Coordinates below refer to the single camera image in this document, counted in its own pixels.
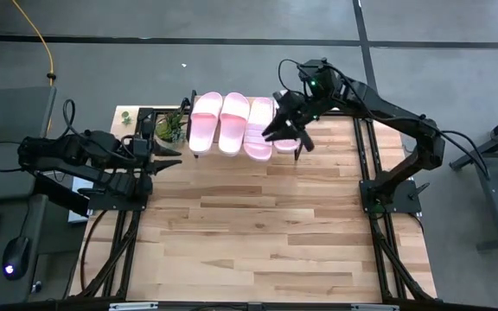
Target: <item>robotic arm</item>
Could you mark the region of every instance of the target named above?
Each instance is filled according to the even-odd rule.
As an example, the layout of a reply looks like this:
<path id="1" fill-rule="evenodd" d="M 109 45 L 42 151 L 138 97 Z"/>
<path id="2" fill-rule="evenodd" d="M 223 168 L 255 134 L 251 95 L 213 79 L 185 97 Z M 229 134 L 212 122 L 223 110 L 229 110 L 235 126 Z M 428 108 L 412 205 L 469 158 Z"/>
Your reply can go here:
<path id="1" fill-rule="evenodd" d="M 326 59 L 297 63 L 297 69 L 304 93 L 274 93 L 279 108 L 263 132 L 266 141 L 300 138 L 304 147 L 311 151 L 314 143 L 305 125 L 334 108 L 351 117 L 371 118 L 414 137 L 417 141 L 414 151 L 394 169 L 381 172 L 368 186 L 368 199 L 381 205 L 393 203 L 397 186 L 420 169 L 441 166 L 444 140 L 433 120 L 385 101 L 370 86 L 345 76 Z"/>
<path id="2" fill-rule="evenodd" d="M 141 108 L 134 135 L 118 140 L 113 134 L 100 130 L 83 133 L 73 130 L 73 134 L 63 134 L 57 139 L 26 137 L 18 148 L 18 161 L 23 170 L 36 176 L 39 192 L 79 214 L 85 214 L 87 209 L 143 209 L 153 191 L 150 176 L 182 163 L 151 160 L 152 155 L 181 155 L 155 141 L 155 127 L 156 111 Z M 89 203 L 39 174 L 53 170 L 92 181 L 94 189 L 80 191 L 90 198 Z"/>

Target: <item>wooden tabletop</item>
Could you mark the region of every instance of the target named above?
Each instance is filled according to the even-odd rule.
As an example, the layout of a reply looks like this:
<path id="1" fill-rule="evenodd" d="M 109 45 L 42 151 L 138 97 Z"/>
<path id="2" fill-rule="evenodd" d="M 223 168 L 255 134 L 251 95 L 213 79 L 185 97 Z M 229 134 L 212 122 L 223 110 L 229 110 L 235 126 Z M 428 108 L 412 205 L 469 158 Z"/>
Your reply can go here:
<path id="1" fill-rule="evenodd" d="M 112 133 L 131 134 L 135 124 L 123 125 L 121 114 L 135 117 L 138 108 L 117 107 Z M 382 165 L 392 168 L 404 158 L 399 133 L 383 124 L 375 127 Z M 227 157 L 216 145 L 195 159 L 187 143 L 177 146 L 183 164 L 153 178 L 128 299 L 379 302 L 370 226 L 358 190 L 353 121 L 322 117 L 308 130 L 316 148 L 304 151 L 298 162 L 293 154 L 276 153 L 266 163 L 255 162 L 243 149 Z M 369 170 L 374 177 L 374 168 Z M 95 229 L 86 256 L 88 282 L 109 256 L 116 217 L 108 213 Z M 435 296 L 416 220 L 394 214 L 393 225 L 401 260 Z M 71 295 L 80 291 L 79 270 Z M 387 270 L 394 294 L 389 264 Z"/>

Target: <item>slide sandal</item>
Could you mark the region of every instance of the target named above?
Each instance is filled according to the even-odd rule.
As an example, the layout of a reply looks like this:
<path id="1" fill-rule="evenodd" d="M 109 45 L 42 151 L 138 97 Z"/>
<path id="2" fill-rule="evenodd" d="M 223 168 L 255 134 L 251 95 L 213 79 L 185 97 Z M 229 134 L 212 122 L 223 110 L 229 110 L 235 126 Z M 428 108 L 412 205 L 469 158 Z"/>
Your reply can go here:
<path id="1" fill-rule="evenodd" d="M 286 92 L 287 92 L 286 90 L 280 91 L 280 93 L 282 95 L 284 95 Z M 274 100 L 274 107 L 276 109 L 279 108 L 278 102 L 276 100 Z M 291 153 L 291 152 L 295 151 L 299 147 L 300 144 L 301 144 L 301 142 L 298 139 L 297 140 L 295 140 L 295 139 L 283 139 L 283 140 L 279 140 L 279 141 L 274 142 L 274 147 L 276 148 L 278 153 Z"/>
<path id="2" fill-rule="evenodd" d="M 255 98 L 246 126 L 243 149 L 255 161 L 265 162 L 272 156 L 272 142 L 265 142 L 263 130 L 272 122 L 274 105 L 269 98 Z"/>
<path id="3" fill-rule="evenodd" d="M 208 92 L 195 103 L 189 133 L 189 148 L 195 155 L 203 155 L 211 149 L 220 109 L 222 96 L 217 92 Z"/>
<path id="4" fill-rule="evenodd" d="M 231 92 L 224 98 L 220 113 L 218 148 L 225 155 L 236 156 L 241 149 L 250 109 L 247 98 L 237 92 Z"/>

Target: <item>potted plant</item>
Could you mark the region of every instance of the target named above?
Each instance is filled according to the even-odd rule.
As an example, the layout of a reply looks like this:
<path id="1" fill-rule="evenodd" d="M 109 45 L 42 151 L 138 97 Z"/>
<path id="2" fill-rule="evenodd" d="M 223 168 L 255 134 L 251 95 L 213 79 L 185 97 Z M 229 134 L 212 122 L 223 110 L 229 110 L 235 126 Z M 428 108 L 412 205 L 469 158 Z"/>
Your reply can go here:
<path id="1" fill-rule="evenodd" d="M 128 126 L 131 124 L 131 117 L 130 117 L 130 113 L 128 111 L 122 112 L 122 114 L 120 116 L 122 117 L 122 124 L 124 124 L 125 126 Z"/>
<path id="2" fill-rule="evenodd" d="M 178 109 L 167 113 L 162 120 L 156 124 L 156 136 L 167 143 L 180 143 L 185 139 L 185 133 L 182 131 L 182 126 L 186 122 L 182 122 L 185 105 Z"/>

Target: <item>concrete floor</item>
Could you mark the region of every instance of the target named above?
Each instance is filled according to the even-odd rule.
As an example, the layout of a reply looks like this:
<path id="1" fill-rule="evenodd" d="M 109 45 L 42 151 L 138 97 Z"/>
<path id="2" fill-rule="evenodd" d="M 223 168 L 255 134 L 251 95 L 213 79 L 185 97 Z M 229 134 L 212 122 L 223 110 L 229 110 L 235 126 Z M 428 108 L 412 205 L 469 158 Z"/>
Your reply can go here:
<path id="1" fill-rule="evenodd" d="M 162 38 L 358 40 L 351 0 L 22 0 L 48 35 Z M 369 40 L 498 42 L 498 0 L 361 0 Z M 0 34 L 31 34 L 8 0 L 0 0 Z M 232 45 L 51 44 L 57 104 L 73 98 L 79 129 L 110 127 L 116 105 L 179 104 L 192 89 L 271 94 L 277 63 L 326 56 L 366 80 L 361 48 Z M 498 124 L 498 49 L 372 48 L 380 94 L 396 105 L 460 130 L 478 143 Z M 43 86 L 41 44 L 0 42 L 0 88 Z M 297 86 L 295 73 L 285 81 Z M 53 133 L 63 129 L 54 111 Z M 476 244 L 495 237 L 476 173 L 445 165 L 416 176 L 437 292 L 445 301 L 498 307 L 498 251 Z"/>

